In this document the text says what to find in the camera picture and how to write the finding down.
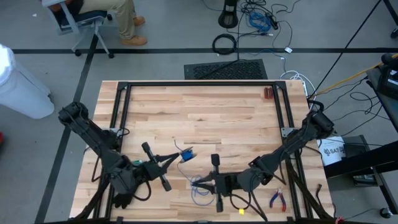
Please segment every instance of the gray floor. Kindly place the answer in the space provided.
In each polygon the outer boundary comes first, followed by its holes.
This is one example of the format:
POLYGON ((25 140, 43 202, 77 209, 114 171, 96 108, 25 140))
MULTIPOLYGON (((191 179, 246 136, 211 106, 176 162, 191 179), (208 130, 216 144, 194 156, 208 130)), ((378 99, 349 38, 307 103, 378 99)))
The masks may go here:
MULTIPOLYGON (((219 12, 207 9, 199 0, 135 2, 139 14, 147 19, 145 25, 137 30, 149 39, 148 44, 141 48, 210 48, 215 36, 225 32, 216 23, 219 12)), ((221 7, 221 1, 206 2, 212 8, 221 7)), ((268 7, 274 2, 289 6, 293 3, 288 0, 268 1, 268 7)), ((398 2, 391 2, 398 10, 398 2)), ((278 19, 287 20, 293 27, 291 47, 344 47, 375 3, 375 0, 302 0, 296 4, 293 13, 281 13, 278 19)), ((349 47, 398 47, 398 40, 389 38, 393 28, 394 21, 385 5, 381 3, 349 47)), ((78 38, 73 34, 58 36, 38 1, 1 1, 0 30, 0 43, 13 49, 67 49, 78 38)), ((249 30, 246 25, 241 25, 241 32, 249 30)), ((109 48, 126 48, 119 44, 115 23, 107 22, 107 26, 103 27, 101 32, 109 48)), ((281 32, 275 42, 276 47, 284 47, 289 41, 289 28, 282 25, 281 32)), ((83 48, 88 48, 90 40, 91 38, 85 40, 83 48)), ((242 38, 240 46, 271 47, 272 40, 273 37, 242 38)), ((286 57, 288 70, 296 70, 306 75, 315 85, 321 81, 338 57, 338 54, 282 55, 286 57)), ((381 55, 344 54, 321 89, 378 63, 381 55)), ((110 60, 105 54, 96 54, 81 101, 92 113, 103 80, 182 80, 185 64, 219 62, 235 58, 235 55, 215 54, 119 54, 110 60)), ((241 58, 263 59, 270 79, 278 79, 283 72, 281 59, 272 54, 241 54, 241 58)), ((52 90, 55 111, 72 101, 85 55, 80 58, 72 54, 16 55, 16 59, 52 90)), ((356 90, 369 96, 374 95, 365 84, 356 90)), ((328 105, 340 94, 338 91, 331 92, 322 95, 319 100, 328 105)), ((347 112, 366 107, 368 102, 360 103, 344 97, 326 113, 331 119, 335 119, 347 112)), ((0 131, 7 137, 5 145, 0 148, 0 223, 33 223, 63 126, 58 122, 56 113, 41 120, 32 120, 0 106, 0 115, 0 131)), ((345 133, 370 117, 371 115, 364 114, 351 115, 337 121, 336 129, 339 133, 345 133)), ((374 144, 385 144, 397 139, 392 125, 380 118, 352 133, 353 136, 359 134, 365 135, 367 141, 374 144)), ((68 218, 84 146, 79 137, 71 135, 47 214, 47 222, 68 218)), ((384 176, 394 190, 398 184, 398 174, 391 172, 384 176)), ((347 177, 328 181, 339 216, 349 217, 369 208, 386 206, 378 188, 354 187, 347 177)), ((374 223, 398 221, 397 217, 390 220, 381 218, 377 210, 353 220, 374 223)))

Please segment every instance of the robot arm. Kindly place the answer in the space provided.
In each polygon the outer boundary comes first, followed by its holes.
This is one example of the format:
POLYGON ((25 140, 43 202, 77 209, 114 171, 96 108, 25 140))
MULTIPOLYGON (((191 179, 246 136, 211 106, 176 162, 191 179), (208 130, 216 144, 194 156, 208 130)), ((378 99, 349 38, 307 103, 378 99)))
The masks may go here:
POLYGON ((237 189, 252 192, 260 183, 263 185, 268 184, 273 178, 274 172, 278 169, 280 161, 288 158, 296 150, 303 148, 309 141, 316 138, 325 138, 334 131, 333 122, 322 111, 323 105, 321 105, 320 110, 309 112, 303 120, 302 127, 290 132, 281 147, 273 153, 255 158, 249 163, 250 168, 242 172, 220 174, 218 172, 220 158, 217 154, 211 155, 213 171, 192 185, 216 194, 216 209, 217 212, 222 212, 223 201, 221 196, 229 196, 232 194, 232 190, 237 189), (206 182, 212 180, 215 182, 214 185, 206 184, 206 182))
POLYGON ((63 108, 58 118, 60 122, 73 132, 78 134, 99 156, 104 169, 106 182, 109 182, 119 193, 119 197, 135 194, 138 186, 156 178, 160 178, 166 191, 171 190, 171 186, 164 174, 167 173, 169 165, 180 155, 179 153, 167 156, 154 156, 148 143, 143 143, 142 148, 148 155, 149 161, 145 161, 135 166, 131 160, 121 155, 117 149, 121 142, 117 134, 102 130, 92 120, 88 118, 88 110, 82 103, 71 103, 63 108))

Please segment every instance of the red-handled pliers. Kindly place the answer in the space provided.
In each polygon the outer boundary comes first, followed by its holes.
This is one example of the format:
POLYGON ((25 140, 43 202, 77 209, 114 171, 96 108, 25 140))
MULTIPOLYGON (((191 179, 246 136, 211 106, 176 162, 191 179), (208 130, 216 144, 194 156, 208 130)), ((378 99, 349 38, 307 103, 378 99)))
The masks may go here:
POLYGON ((278 188, 278 191, 274 194, 274 196, 272 196, 271 201, 269 202, 269 207, 272 208, 272 206, 274 205, 274 200, 278 197, 278 195, 282 201, 282 212, 285 212, 286 211, 286 202, 285 202, 284 195, 282 194, 281 188, 278 188))

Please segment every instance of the wooden table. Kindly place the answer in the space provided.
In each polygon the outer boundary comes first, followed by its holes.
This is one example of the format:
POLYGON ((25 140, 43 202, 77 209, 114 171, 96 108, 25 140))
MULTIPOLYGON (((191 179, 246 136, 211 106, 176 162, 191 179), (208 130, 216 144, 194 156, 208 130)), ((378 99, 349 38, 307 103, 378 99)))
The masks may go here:
MULTIPOLYGON (((295 127, 301 127, 302 120, 308 113, 303 86, 300 81, 286 81, 290 106, 295 127)), ((102 128, 108 128, 112 115, 118 81, 105 81, 99 91, 98 102, 93 121, 102 128)), ((213 166, 210 155, 220 155, 220 172, 237 172, 248 168, 248 162, 255 157, 270 153, 281 144, 279 124, 274 100, 264 99, 266 86, 138 86, 132 88, 126 128, 130 134, 124 137, 122 153, 130 159, 147 160, 141 144, 148 142, 154 154, 171 154, 178 149, 193 146, 198 154, 179 168, 188 176, 206 176, 213 166)), ((310 147, 317 148, 316 142, 310 147)), ((98 182, 91 182, 96 155, 87 151, 76 187, 70 216, 79 214, 96 192, 98 182)), ((333 215, 333 206, 328 190, 322 161, 319 154, 303 149, 303 168, 308 189, 315 196, 318 184, 322 184, 319 194, 325 210, 333 215)), ((152 197, 146 202, 133 201, 127 209, 112 209, 111 219, 122 216, 130 221, 260 221, 261 217, 252 209, 240 215, 228 198, 224 198, 224 212, 216 213, 215 202, 209 206, 195 205, 191 198, 189 181, 178 171, 174 162, 166 175, 172 190, 165 192, 157 179, 150 183, 152 197)), ((242 190, 234 191, 247 198, 242 190)), ((260 185, 254 193, 270 221, 285 221, 294 217, 289 185, 283 185, 273 179, 268 185, 260 185), (269 201, 278 187, 282 187, 287 203, 286 212, 277 198, 274 208, 269 208, 269 201)), ((305 209, 300 190, 297 188, 302 217, 305 209)), ((138 196, 147 195, 147 187, 141 186, 138 196)), ((104 216, 106 197, 103 197, 100 216, 104 216)), ((213 195, 195 197, 199 203, 208 203, 213 195)), ((244 203, 234 198, 234 203, 243 207, 244 203)))

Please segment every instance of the floor line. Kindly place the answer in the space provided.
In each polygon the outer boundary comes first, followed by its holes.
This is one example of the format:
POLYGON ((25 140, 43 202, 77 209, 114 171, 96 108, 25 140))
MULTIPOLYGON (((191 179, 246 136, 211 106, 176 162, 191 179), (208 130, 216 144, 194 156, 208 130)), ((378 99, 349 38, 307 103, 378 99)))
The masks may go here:
MULTIPOLYGON (((85 83, 87 80, 88 72, 90 71, 91 62, 93 61, 95 48, 98 43, 98 38, 96 35, 93 36, 91 41, 90 49, 88 51, 88 55, 85 61, 85 65, 83 70, 81 71, 79 83, 76 88, 75 96, 73 97, 74 102, 79 102, 81 99, 81 95, 83 94, 83 89, 85 87, 85 83)), ((35 223, 43 223, 45 221, 45 217, 47 215, 47 211, 49 210, 51 198, 55 189, 55 184, 57 183, 58 175, 60 173, 63 157, 65 155, 65 151, 67 149, 69 137, 70 137, 70 129, 65 128, 62 133, 61 141, 58 146, 57 154, 55 155, 55 159, 51 168, 50 176, 47 181, 47 185, 45 186, 44 194, 42 197, 42 201, 40 203, 39 211, 37 212, 35 223)))
MULTIPOLYGON (((374 47, 374 48, 292 48, 294 53, 323 53, 323 54, 371 54, 371 53, 396 53, 396 47, 374 47)), ((80 49, 87 54, 89 49, 80 49)), ((214 53, 211 48, 189 48, 189 49, 109 49, 114 54, 210 54, 214 53)), ((13 49, 15 54, 74 54, 70 49, 13 49)), ((282 48, 239 48, 241 53, 286 53, 282 48)), ((96 54, 105 54, 103 49, 96 49, 96 54)))

